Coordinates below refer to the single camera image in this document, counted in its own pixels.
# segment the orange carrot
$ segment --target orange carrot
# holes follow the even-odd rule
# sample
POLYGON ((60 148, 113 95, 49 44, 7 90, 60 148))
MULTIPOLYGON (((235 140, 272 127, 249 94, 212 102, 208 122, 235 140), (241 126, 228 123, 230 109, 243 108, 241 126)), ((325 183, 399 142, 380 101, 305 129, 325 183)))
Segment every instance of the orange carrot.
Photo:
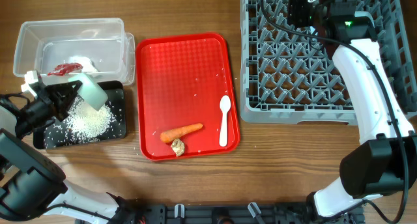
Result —
POLYGON ((197 130, 200 130, 203 127, 203 124, 197 123, 189 126, 183 126, 180 128, 175 128, 172 130, 167 130, 161 133, 161 141, 164 143, 170 143, 175 139, 179 139, 187 133, 191 133, 197 130))

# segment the spoon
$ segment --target spoon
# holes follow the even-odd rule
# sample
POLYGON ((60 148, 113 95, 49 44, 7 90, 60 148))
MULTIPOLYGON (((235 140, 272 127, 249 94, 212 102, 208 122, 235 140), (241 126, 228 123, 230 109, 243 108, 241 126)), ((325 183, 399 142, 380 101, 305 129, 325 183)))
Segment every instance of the spoon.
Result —
POLYGON ((226 147, 227 144, 227 112, 229 112, 231 107, 230 98, 228 96, 223 96, 220 100, 220 109, 222 110, 222 128, 220 129, 220 146, 226 147))

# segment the clear plastic container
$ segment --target clear plastic container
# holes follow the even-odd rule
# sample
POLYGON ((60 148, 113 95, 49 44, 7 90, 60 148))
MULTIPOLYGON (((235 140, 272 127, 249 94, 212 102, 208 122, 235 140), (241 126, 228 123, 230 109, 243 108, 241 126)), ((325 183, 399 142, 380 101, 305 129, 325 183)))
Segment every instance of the clear plastic container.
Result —
POLYGON ((124 32, 118 18, 27 21, 20 28, 13 72, 23 77, 38 70, 47 85, 67 77, 47 76, 56 66, 80 63, 97 82, 134 81, 134 37, 124 32))

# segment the plastic crate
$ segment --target plastic crate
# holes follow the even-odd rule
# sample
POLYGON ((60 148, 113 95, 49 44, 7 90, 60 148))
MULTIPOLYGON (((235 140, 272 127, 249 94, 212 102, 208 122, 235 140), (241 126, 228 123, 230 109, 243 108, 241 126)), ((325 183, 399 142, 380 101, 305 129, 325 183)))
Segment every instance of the plastic crate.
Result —
MULTIPOLYGON (((288 0, 265 0, 266 11, 287 24, 288 0)), ((380 53, 407 118, 417 115, 417 85, 399 0, 357 0, 375 20, 380 53)), ((242 68, 240 115, 247 122, 338 121, 357 124, 343 78, 320 43, 270 26, 260 0, 240 0, 242 68)), ((310 33, 309 28, 297 29, 310 33)))

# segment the tabletop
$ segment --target tabletop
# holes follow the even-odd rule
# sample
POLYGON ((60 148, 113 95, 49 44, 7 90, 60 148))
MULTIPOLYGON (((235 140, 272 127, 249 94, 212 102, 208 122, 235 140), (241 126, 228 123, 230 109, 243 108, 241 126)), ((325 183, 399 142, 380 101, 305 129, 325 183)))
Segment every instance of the tabletop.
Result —
MULTIPOLYGON (((411 52, 417 51, 414 0, 401 0, 411 52)), ((203 32, 227 41, 235 90, 239 90, 239 0, 0 0, 0 93, 20 92, 12 73, 14 49, 25 21, 121 18, 136 42, 203 32)), ((413 54, 414 66, 417 55, 413 54)), ((41 152, 75 184, 126 199, 166 204, 248 204, 304 201, 339 176, 339 163, 358 147, 358 128, 344 124, 250 124, 240 119, 241 142, 218 156, 154 163, 139 151, 136 86, 125 87, 128 135, 118 141, 41 152)), ((31 136, 25 142, 31 144, 31 136)), ((401 194, 377 204, 394 218, 401 194)), ((410 189, 402 223, 417 223, 417 188, 410 189)), ((368 223, 382 223, 370 207, 368 223)), ((62 216, 28 223, 70 224, 62 216)))

